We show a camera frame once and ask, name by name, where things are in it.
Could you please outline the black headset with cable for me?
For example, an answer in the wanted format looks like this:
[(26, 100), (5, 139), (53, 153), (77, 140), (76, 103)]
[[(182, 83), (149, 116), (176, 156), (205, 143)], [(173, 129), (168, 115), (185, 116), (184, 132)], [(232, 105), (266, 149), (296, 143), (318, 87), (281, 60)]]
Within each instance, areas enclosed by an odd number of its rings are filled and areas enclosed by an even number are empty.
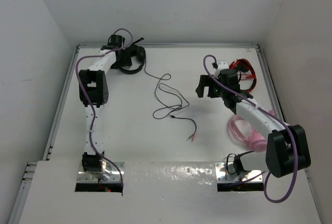
[[(161, 108), (156, 109), (152, 113), (152, 117), (155, 120), (162, 120), (165, 118), (172, 118), (177, 120), (188, 120), (192, 122), (194, 126), (194, 131), (191, 135), (188, 136), (188, 140), (194, 141), (195, 135), (197, 132), (197, 123), (192, 118), (187, 117), (178, 117), (175, 115), (176, 112), (182, 111), (185, 108), (190, 106), (190, 102), (183, 96), (183, 94), (174, 87), (169, 86), (166, 84), (166, 81), (169, 81), (172, 76), (169, 73), (165, 73), (162, 76), (158, 77), (155, 75), (150, 74), (147, 71), (147, 56), (145, 48), (139, 46), (137, 43), (142, 41), (143, 38), (140, 38), (134, 41), (128, 48), (124, 50), (127, 61), (123, 65), (119, 66), (119, 70), (128, 75), (136, 74), (140, 71), (143, 71), (147, 76), (156, 79), (157, 83), (154, 89), (154, 97), (155, 99), (162, 105)], [(163, 93), (169, 94), (171, 96), (176, 97), (179, 102), (177, 104), (168, 105), (163, 102), (160, 97), (158, 96), (157, 92), (161, 91)]]

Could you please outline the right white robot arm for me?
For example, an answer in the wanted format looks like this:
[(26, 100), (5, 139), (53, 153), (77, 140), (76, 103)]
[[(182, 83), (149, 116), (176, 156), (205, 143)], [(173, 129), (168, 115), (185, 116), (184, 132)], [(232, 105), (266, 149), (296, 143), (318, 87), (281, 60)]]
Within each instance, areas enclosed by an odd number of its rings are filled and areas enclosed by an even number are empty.
[(222, 69), (218, 76), (201, 75), (196, 93), (199, 98), (208, 87), (208, 97), (223, 99), (225, 106), (235, 115), (249, 122), (267, 141), (263, 164), (273, 176), (280, 178), (311, 165), (307, 137), (300, 125), (278, 121), (261, 108), (250, 93), (241, 91), (237, 73)]

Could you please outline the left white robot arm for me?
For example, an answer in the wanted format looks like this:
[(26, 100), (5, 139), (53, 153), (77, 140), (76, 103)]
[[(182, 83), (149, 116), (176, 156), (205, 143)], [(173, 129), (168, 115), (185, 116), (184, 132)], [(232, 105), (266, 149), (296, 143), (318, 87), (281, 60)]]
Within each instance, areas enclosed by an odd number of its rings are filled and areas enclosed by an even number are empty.
[(97, 55), (86, 55), (77, 60), (75, 74), (79, 86), (79, 99), (87, 117), (86, 145), (82, 155), (85, 172), (102, 173), (103, 163), (112, 162), (105, 158), (100, 135), (100, 115), (109, 99), (106, 74), (111, 69), (122, 70), (132, 66), (132, 57), (137, 54), (137, 45), (114, 32)]

